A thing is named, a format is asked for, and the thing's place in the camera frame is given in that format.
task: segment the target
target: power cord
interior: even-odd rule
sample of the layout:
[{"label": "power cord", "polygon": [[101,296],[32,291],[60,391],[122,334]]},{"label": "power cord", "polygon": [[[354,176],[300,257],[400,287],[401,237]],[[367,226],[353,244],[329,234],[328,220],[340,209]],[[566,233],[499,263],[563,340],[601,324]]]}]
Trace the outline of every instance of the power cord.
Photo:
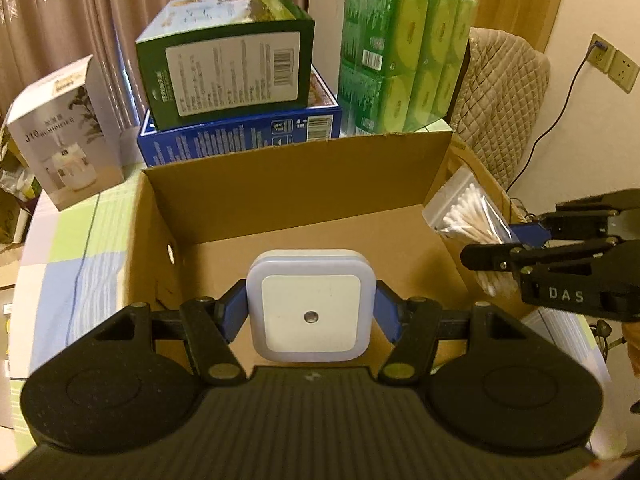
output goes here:
[{"label": "power cord", "polygon": [[562,107],[562,110],[560,110],[560,114],[558,115],[558,118],[554,121],[554,123],[551,125],[551,127],[542,135],[540,135],[536,141],[533,143],[533,146],[531,148],[531,152],[529,153],[529,158],[527,159],[524,167],[520,170],[520,173],[517,174],[516,178],[514,178],[511,183],[507,186],[507,193],[509,192],[509,190],[511,189],[511,186],[513,186],[513,184],[516,183],[516,181],[522,176],[522,174],[525,172],[525,170],[527,169],[527,166],[529,165],[529,163],[531,162],[531,157],[533,157],[533,152],[536,149],[536,146],[538,145],[538,143],[540,142],[540,140],[542,140],[546,134],[548,134],[551,130],[553,130],[556,127],[556,124],[559,123],[560,119],[562,118],[562,115],[564,114],[564,111],[566,110],[566,106],[569,104],[569,97],[571,97],[571,92],[574,89],[574,83],[575,80],[578,78],[578,74],[580,73],[580,70],[582,70],[582,67],[584,66],[584,64],[587,62],[587,59],[589,58],[589,54],[591,54],[591,51],[594,48],[599,48],[600,50],[603,50],[604,52],[607,51],[607,45],[602,43],[601,41],[594,41],[588,48],[587,50],[587,54],[585,54],[584,59],[582,60],[582,62],[580,63],[580,66],[578,67],[578,70],[575,71],[575,75],[574,78],[571,81],[571,85],[569,86],[569,91],[567,92],[566,95],[566,99],[564,101],[564,106]]}]

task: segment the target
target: quilted chair cover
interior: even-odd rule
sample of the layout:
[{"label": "quilted chair cover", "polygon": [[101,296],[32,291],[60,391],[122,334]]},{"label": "quilted chair cover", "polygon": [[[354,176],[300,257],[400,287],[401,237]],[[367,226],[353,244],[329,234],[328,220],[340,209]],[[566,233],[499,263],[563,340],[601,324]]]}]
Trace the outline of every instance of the quilted chair cover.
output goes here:
[{"label": "quilted chair cover", "polygon": [[501,186],[515,176],[549,81],[549,61],[503,30],[472,28],[450,126]]}]

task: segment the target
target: wall socket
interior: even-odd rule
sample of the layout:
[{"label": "wall socket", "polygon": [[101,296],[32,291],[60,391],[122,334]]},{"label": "wall socket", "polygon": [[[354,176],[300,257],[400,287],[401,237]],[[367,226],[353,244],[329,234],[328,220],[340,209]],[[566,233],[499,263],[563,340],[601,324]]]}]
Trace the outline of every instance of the wall socket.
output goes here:
[{"label": "wall socket", "polygon": [[629,93],[638,78],[638,72],[638,65],[631,61],[629,56],[617,50],[609,67],[609,79]]},{"label": "wall socket", "polygon": [[609,71],[609,67],[611,66],[613,55],[616,53],[616,48],[612,44],[610,44],[609,41],[604,40],[604,38],[601,38],[597,34],[594,34],[591,37],[590,45],[592,45],[595,41],[601,41],[602,43],[607,45],[607,49],[602,50],[601,48],[595,47],[589,54],[587,60],[601,72],[607,73]]}]

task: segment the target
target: open cardboard box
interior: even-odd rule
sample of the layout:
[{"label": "open cardboard box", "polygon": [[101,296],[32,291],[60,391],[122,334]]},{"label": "open cardboard box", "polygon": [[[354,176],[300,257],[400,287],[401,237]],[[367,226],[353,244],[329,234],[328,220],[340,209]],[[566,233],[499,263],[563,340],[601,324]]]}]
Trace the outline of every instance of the open cardboard box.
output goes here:
[{"label": "open cardboard box", "polygon": [[[459,248],[447,248],[422,218],[423,205],[462,164],[515,221],[508,197],[449,132],[306,142],[146,170],[129,240],[126,304],[145,301],[158,310],[219,298],[264,251],[344,248],[363,254],[402,298],[470,308],[487,298],[460,264]],[[518,298],[496,303],[515,317],[532,310]],[[184,347],[165,343],[157,350],[185,364]],[[248,320],[231,348],[247,373],[268,363],[253,348]],[[441,344],[436,364],[464,348]],[[377,373],[390,350],[374,324],[369,349],[346,364]]]}]

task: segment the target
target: bag of cotton swabs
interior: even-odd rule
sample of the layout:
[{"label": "bag of cotton swabs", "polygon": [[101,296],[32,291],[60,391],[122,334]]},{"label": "bag of cotton swabs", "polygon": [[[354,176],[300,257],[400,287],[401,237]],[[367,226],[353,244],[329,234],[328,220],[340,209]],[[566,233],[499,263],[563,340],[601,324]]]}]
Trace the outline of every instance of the bag of cotton swabs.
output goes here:
[{"label": "bag of cotton swabs", "polygon": [[[463,166],[429,201],[422,215],[437,233],[467,244],[517,242],[507,222],[495,208],[474,174]],[[511,294],[517,283],[509,272],[479,270],[476,279],[489,296]]]}]

